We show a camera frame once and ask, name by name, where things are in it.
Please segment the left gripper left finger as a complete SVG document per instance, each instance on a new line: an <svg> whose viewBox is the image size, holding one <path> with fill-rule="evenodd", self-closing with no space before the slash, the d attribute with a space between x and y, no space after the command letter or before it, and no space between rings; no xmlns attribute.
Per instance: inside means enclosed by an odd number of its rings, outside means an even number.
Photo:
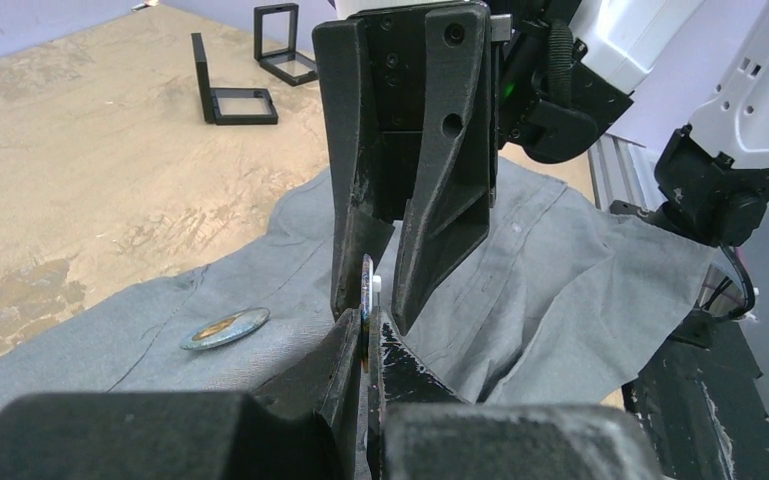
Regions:
<svg viewBox="0 0 769 480"><path fill-rule="evenodd" d="M28 395L0 412L0 479L347 479L361 318L252 392Z"/></svg>

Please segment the grey button-up shirt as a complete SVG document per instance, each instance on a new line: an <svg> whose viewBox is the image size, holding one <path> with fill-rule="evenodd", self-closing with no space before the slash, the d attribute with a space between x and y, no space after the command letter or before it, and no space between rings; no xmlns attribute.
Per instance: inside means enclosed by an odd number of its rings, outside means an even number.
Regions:
<svg viewBox="0 0 769 480"><path fill-rule="evenodd" d="M331 180L285 194L266 233L175 277L128 287L0 357L0 410L38 392L253 389L332 328ZM405 339L470 402L597 403L632 380L694 306L714 252L577 190L499 164L488 238ZM270 319L204 351L179 342L253 307Z"/></svg>

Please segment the orange blue round brooch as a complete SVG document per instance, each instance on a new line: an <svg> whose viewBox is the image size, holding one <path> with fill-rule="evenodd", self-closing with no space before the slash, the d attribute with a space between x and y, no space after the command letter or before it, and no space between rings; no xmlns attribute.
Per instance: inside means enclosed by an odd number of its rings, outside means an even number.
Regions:
<svg viewBox="0 0 769 480"><path fill-rule="evenodd" d="M364 254L362 259L360 284L360 320L361 320L361 366L369 372L370 318L374 307L379 303L382 290L382 278L376 272L373 258Z"/></svg>

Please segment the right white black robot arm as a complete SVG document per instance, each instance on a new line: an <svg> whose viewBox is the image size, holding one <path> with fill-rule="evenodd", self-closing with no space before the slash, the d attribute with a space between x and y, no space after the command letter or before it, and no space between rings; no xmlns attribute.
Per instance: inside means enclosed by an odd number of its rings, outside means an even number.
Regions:
<svg viewBox="0 0 769 480"><path fill-rule="evenodd" d="M370 305L402 223L408 330L487 237L498 153L558 164L608 132L661 146L648 221L734 255L769 203L769 1L338 1L312 32L335 315Z"/></svg>

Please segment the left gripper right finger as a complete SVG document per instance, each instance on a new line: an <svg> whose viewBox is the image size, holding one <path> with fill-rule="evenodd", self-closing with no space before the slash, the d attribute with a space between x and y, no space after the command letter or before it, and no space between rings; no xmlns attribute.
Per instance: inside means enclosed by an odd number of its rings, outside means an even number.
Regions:
<svg viewBox="0 0 769 480"><path fill-rule="evenodd" d="M387 311L365 322L373 478L661 478L635 417L602 405L470 404L406 346Z"/></svg>

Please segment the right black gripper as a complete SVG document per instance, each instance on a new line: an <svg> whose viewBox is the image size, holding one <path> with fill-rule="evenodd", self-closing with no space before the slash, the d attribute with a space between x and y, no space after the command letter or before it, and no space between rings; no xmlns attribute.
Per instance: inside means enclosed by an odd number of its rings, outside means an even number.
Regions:
<svg viewBox="0 0 769 480"><path fill-rule="evenodd" d="M330 307L360 304L362 259L402 221L392 316L408 333L487 237L497 166L496 45L481 1L389 7L313 30L331 175Z"/></svg>

